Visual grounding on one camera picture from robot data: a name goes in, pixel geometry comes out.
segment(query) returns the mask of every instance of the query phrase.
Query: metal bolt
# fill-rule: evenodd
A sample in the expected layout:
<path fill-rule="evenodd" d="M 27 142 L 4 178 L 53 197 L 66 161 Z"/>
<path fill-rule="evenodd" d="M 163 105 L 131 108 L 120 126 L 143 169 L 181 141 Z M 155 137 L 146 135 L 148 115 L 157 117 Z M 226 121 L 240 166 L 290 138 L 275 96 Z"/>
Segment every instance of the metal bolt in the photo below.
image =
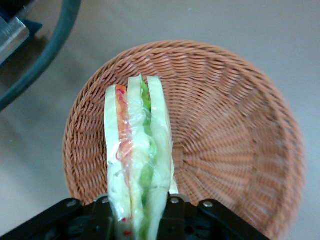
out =
<path fill-rule="evenodd" d="M 73 207 L 77 204 L 76 200 L 72 200 L 66 204 L 67 208 Z"/>
<path fill-rule="evenodd" d="M 206 208 L 212 208 L 214 205 L 212 204 L 212 202 L 210 202 L 210 201 L 205 201 L 204 203 L 203 203 L 203 205 L 206 207 Z"/>
<path fill-rule="evenodd" d="M 171 203 L 177 204 L 177 203 L 179 203 L 179 199 L 176 197 L 173 197 L 173 198 L 171 198 Z"/>
<path fill-rule="evenodd" d="M 108 202 L 109 202 L 109 198 L 105 197 L 104 199 L 102 199 L 103 204 L 107 204 Z"/>

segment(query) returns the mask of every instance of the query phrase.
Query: wicker basket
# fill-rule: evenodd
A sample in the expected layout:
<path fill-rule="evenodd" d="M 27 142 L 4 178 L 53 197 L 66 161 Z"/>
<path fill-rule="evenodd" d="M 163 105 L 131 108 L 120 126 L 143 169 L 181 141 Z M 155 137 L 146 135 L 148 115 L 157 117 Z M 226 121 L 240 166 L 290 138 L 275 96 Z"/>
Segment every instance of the wicker basket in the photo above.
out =
<path fill-rule="evenodd" d="M 209 44 L 174 40 L 137 46 L 90 78 L 63 139 L 71 196 L 87 205 L 107 192 L 105 91 L 138 74 L 162 80 L 180 193 L 193 204 L 216 199 L 269 238 L 279 238 L 302 197 L 300 131 L 266 75 Z"/>

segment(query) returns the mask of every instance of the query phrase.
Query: gray floor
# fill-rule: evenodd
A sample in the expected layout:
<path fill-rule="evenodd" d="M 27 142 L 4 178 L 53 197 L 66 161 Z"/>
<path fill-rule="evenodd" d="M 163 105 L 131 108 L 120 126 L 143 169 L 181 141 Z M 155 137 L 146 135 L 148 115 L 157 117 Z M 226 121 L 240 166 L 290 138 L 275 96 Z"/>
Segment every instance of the gray floor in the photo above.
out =
<path fill-rule="evenodd" d="M 60 6 L 38 3 L 40 35 L 50 36 Z M 53 64 L 0 113 L 0 235 L 69 196 L 62 138 L 89 77 L 126 49 L 165 39 L 223 47 L 273 79 L 300 123 L 307 159 L 303 204 L 285 239 L 320 239 L 320 1 L 311 0 L 84 0 Z M 2 71 L 0 93 L 14 75 Z"/>

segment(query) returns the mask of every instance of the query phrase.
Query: plastic wrap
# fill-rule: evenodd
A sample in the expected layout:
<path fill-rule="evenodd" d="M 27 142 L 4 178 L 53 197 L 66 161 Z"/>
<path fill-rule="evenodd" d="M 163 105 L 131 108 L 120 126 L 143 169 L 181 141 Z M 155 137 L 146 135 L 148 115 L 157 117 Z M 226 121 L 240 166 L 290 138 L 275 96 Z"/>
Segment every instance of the plastic wrap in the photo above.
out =
<path fill-rule="evenodd" d="M 108 195 L 117 239 L 155 240 L 174 181 L 172 133 L 158 77 L 130 77 L 106 91 Z"/>

